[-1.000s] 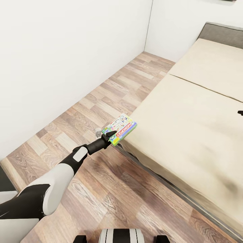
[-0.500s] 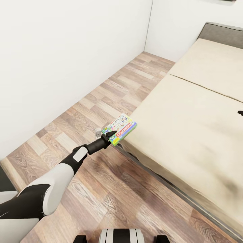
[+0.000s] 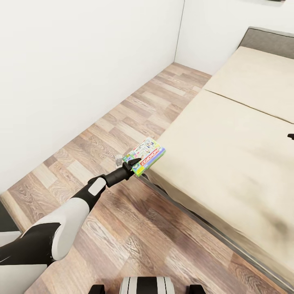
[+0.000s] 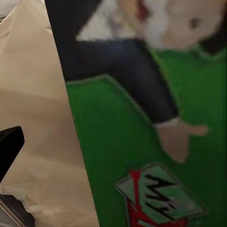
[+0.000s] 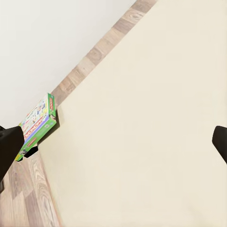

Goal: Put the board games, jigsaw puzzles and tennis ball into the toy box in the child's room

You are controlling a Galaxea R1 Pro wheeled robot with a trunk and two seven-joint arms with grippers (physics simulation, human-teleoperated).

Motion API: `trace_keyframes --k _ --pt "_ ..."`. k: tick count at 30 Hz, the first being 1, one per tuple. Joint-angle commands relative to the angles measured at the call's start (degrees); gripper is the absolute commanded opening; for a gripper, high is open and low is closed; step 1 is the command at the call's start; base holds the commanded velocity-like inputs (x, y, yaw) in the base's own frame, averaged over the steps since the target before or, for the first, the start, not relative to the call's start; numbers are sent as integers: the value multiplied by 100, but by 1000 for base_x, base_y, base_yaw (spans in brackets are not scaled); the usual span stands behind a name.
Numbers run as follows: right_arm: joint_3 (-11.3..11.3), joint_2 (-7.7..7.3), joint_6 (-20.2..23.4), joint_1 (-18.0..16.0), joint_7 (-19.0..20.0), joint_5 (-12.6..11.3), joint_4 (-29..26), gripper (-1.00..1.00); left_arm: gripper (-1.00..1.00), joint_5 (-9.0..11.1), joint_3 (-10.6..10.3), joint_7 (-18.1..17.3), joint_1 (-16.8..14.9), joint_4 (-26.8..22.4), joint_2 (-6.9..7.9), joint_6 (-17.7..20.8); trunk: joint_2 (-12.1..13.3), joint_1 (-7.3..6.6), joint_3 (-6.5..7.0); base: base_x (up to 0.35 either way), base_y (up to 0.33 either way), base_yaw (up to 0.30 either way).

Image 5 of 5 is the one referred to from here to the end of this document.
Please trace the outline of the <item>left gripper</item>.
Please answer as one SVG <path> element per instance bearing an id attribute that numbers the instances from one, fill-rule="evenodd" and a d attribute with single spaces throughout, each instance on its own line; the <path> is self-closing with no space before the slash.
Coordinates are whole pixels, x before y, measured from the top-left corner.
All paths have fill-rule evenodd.
<path id="1" fill-rule="evenodd" d="M 24 155 L 24 157 L 28 158 L 28 157 L 30 157 L 31 155 L 33 155 L 36 151 L 38 151 L 38 147 L 35 145 L 34 147 L 32 147 L 32 148 L 30 149 L 30 151 L 28 151 L 28 152 Z"/>

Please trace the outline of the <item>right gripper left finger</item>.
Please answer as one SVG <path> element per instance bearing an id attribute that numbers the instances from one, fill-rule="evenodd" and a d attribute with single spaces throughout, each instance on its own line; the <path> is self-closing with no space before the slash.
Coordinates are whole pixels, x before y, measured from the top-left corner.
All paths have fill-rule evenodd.
<path id="1" fill-rule="evenodd" d="M 25 143 L 21 126 L 0 131 L 0 182 Z"/>

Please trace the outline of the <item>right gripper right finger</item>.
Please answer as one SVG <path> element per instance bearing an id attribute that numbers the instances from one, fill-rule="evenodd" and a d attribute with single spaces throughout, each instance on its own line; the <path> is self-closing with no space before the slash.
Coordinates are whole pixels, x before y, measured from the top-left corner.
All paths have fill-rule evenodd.
<path id="1" fill-rule="evenodd" d="M 216 126 L 213 137 L 212 143 L 224 159 L 227 164 L 227 128 L 222 126 Z"/>

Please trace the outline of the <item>board game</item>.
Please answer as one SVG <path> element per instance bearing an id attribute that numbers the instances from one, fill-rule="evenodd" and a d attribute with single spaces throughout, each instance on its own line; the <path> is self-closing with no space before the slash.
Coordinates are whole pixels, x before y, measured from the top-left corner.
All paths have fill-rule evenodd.
<path id="1" fill-rule="evenodd" d="M 54 96 L 47 93 L 18 125 L 21 126 L 25 143 L 15 158 L 16 161 L 34 147 L 37 142 L 56 124 Z"/>

